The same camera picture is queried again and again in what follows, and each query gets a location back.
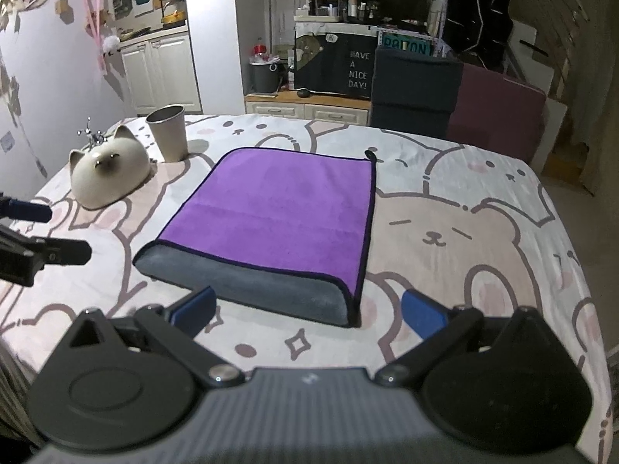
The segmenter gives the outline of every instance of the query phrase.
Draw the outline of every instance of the yellow kitchen appliance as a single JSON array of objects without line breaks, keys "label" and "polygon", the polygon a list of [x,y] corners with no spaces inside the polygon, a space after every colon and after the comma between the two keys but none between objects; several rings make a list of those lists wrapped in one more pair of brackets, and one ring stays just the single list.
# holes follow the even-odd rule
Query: yellow kitchen appliance
[{"label": "yellow kitchen appliance", "polygon": [[160,0],[163,29],[184,26],[187,22],[185,0]]}]

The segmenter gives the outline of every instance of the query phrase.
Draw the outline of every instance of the cup rim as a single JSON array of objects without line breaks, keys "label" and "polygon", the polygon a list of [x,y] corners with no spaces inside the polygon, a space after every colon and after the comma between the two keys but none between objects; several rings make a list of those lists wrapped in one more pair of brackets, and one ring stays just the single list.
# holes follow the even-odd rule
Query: cup rim
[{"label": "cup rim", "polygon": [[[155,120],[154,122],[149,120],[155,113],[163,111],[166,108],[180,108],[180,111],[178,113],[175,113],[174,115],[168,117],[167,119]],[[184,112],[185,112],[185,107],[182,104],[169,104],[168,106],[163,106],[161,108],[156,109],[152,113],[149,113],[148,116],[146,117],[146,123],[148,123],[149,125],[158,124],[158,123],[165,123],[165,122],[168,122],[169,120],[174,119],[175,117],[183,114]]]}]

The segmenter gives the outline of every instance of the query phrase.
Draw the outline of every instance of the maroon chair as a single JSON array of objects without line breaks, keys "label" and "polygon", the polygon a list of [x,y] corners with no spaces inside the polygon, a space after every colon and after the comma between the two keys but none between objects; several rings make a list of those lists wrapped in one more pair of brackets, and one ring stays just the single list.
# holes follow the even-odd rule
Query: maroon chair
[{"label": "maroon chair", "polygon": [[465,64],[446,139],[529,162],[544,131],[543,91]]}]

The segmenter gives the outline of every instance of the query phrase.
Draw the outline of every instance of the white drawer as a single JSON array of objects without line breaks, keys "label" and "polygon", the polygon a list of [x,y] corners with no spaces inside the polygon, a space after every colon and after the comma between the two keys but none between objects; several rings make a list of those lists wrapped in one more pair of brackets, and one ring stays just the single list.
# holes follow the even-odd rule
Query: white drawer
[{"label": "white drawer", "polygon": [[350,123],[352,125],[368,124],[367,110],[321,106],[319,104],[306,104],[305,118],[308,120],[323,120],[324,122]]},{"label": "white drawer", "polygon": [[283,117],[284,119],[303,119],[305,115],[303,104],[293,104],[291,102],[247,101],[245,108],[247,113]]}]

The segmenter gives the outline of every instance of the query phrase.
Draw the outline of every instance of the cabinet door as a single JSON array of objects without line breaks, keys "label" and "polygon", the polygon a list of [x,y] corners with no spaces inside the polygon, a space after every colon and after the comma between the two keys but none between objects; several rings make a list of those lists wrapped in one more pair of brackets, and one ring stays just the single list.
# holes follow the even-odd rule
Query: cabinet door
[{"label": "cabinet door", "polygon": [[150,73],[147,43],[121,51],[133,108],[138,115],[147,115],[157,109],[154,79]]},{"label": "cabinet door", "polygon": [[150,44],[159,104],[182,104],[188,112],[201,112],[189,35],[165,37]]},{"label": "cabinet door", "polygon": [[247,101],[245,103],[245,108],[247,113],[281,117],[284,119],[302,119],[304,114],[304,105],[291,102]]},{"label": "cabinet door", "polygon": [[350,123],[352,125],[368,124],[368,112],[366,110],[321,106],[319,104],[306,104],[305,118],[308,120],[324,120],[325,122]]}]

